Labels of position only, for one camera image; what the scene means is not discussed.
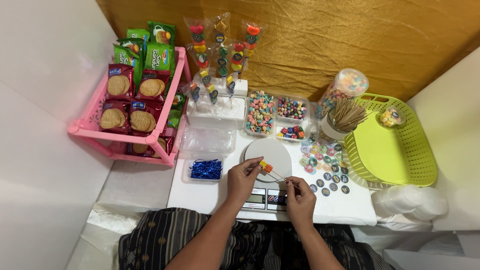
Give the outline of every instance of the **wrapped cube candy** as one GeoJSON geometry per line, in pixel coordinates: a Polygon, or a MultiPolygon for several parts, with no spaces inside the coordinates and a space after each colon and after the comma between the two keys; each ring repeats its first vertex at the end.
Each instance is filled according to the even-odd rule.
{"type": "Polygon", "coordinates": [[[260,165],[261,165],[262,169],[265,170],[265,167],[267,166],[267,163],[262,160],[262,161],[260,162],[260,165]]]}
{"type": "Polygon", "coordinates": [[[273,166],[270,164],[267,164],[264,168],[264,170],[268,173],[270,173],[273,170],[273,166]]]}

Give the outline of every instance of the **gold fabric backdrop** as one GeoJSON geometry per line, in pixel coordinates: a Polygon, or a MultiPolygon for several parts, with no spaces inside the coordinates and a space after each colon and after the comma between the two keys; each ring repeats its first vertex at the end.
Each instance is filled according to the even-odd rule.
{"type": "MultiPolygon", "coordinates": [[[[249,89],[316,101],[346,67],[362,71],[367,93],[407,101],[480,45],[477,0],[97,0],[118,37],[147,21],[176,26],[176,46],[191,43],[183,16],[231,12],[268,24],[243,74],[249,89]]],[[[188,56],[190,70],[197,67],[188,56]]]]}

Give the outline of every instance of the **person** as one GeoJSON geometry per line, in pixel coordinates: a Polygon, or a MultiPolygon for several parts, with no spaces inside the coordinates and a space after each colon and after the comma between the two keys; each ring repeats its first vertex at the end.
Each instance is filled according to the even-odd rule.
{"type": "Polygon", "coordinates": [[[291,222],[236,221],[262,160],[228,171],[227,198],[212,216],[180,208],[146,212],[120,238],[120,270],[394,269],[368,244],[355,242],[348,225],[314,224],[316,195],[298,177],[286,178],[291,222]]]}

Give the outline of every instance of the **lime green basket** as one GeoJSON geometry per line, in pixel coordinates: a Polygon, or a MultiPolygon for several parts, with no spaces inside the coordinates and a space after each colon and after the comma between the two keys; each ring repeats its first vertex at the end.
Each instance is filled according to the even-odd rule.
{"type": "Polygon", "coordinates": [[[368,100],[367,112],[374,113],[345,137],[355,173],[365,180],[384,184],[433,184],[437,179],[437,165],[412,108],[396,98],[375,94],[364,94],[356,103],[362,105],[368,100]],[[378,114],[389,106],[404,112],[406,121],[400,126],[386,128],[378,122],[378,114]]]}

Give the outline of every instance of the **digital kitchen scale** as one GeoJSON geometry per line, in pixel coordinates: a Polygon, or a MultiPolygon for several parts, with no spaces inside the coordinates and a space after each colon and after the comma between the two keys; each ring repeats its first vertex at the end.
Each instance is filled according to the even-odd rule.
{"type": "MultiPolygon", "coordinates": [[[[264,138],[250,143],[245,149],[243,160],[263,156],[264,161],[283,177],[292,175],[292,159],[283,144],[275,139],[264,138]]],[[[265,213],[287,211],[287,186],[285,180],[275,173],[262,171],[253,185],[252,195],[242,210],[265,213]]]]}

